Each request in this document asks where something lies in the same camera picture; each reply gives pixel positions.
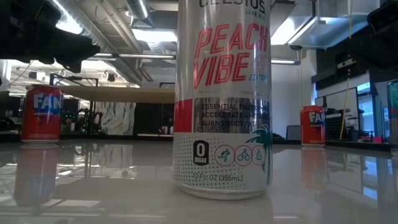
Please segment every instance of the palm leaf graphic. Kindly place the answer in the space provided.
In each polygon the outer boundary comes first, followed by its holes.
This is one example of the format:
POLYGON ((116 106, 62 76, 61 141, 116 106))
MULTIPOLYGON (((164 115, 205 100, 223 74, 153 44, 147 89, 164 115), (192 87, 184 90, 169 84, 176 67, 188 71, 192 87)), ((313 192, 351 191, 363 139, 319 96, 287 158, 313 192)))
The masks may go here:
MULTIPOLYGON (((259 143, 262 144, 264 149, 266 149, 266 157, 268 157, 268 165, 270 166, 268 168, 267 172, 267 184, 270 184, 271 182, 271 153, 272 153, 272 133, 269 131, 269 127, 266 124, 262 125, 261 129, 257 129, 252 132, 253 134, 257 134, 258 136, 249 139, 246 141, 246 143, 259 143)), ((262 171, 266 171, 266 163, 264 162, 262 164, 262 171)))

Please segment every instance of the glossy table surface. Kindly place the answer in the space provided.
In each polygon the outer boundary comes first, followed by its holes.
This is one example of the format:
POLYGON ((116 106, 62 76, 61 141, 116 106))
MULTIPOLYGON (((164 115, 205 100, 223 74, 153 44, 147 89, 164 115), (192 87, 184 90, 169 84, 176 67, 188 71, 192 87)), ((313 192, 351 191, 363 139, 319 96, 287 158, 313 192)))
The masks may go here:
POLYGON ((172 143, 0 144, 1 224, 398 223, 398 158, 274 146, 264 196, 217 201, 172 180, 172 143))

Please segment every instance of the celsius logo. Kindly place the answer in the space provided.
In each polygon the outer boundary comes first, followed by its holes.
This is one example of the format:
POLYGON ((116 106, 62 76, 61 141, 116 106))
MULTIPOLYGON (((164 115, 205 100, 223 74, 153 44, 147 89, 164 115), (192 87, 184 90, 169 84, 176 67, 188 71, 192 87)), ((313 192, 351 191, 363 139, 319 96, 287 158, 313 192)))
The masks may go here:
POLYGON ((195 141, 193 143, 193 163, 198 166, 209 164, 209 143, 206 141, 195 141))
POLYGON ((310 125, 311 127, 323 126, 323 121, 325 120, 325 115, 316 112, 310 112, 310 125))
POLYGON ((200 7, 216 6, 220 4, 235 4, 235 5, 246 5, 252 9, 259 9, 261 13, 266 14, 265 0, 199 0, 200 7))
POLYGON ((35 115, 42 114, 60 114, 61 110, 61 96, 52 96, 52 95, 44 95, 44 94, 35 94, 33 96, 34 103, 34 111, 35 115))

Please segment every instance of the fanta logo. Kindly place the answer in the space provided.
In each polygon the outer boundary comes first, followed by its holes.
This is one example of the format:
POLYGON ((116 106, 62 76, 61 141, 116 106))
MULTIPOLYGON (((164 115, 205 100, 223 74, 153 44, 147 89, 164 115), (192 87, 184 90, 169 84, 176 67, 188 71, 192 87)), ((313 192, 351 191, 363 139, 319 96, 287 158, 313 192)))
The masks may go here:
POLYGON ((61 96, 35 94, 33 97, 34 97, 33 107, 35 115, 49 114, 49 113, 56 115, 60 114, 62 106, 61 96))
POLYGON ((316 112, 309 112, 311 127, 323 126, 325 115, 316 112))

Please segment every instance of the white wall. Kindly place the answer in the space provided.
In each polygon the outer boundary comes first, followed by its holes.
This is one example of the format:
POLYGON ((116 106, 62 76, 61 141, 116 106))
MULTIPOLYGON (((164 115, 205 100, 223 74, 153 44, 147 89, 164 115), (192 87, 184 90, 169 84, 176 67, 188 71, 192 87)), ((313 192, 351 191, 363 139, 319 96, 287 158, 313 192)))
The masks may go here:
POLYGON ((311 77, 317 72, 317 53, 308 50, 300 65, 272 65, 272 132, 286 137, 288 125, 300 125, 302 106, 314 97, 311 77))
MULTIPOLYGON (((348 83, 348 89, 357 87, 357 86, 365 84, 367 82, 369 82, 369 73, 366 73, 366 74, 358 76, 358 77, 351 78, 348 83)), ((339 91, 343 91, 346 89, 347 89, 347 82, 344 81, 344 82, 329 86, 327 88, 318 90, 318 97, 330 95, 330 94, 337 93, 339 91)))

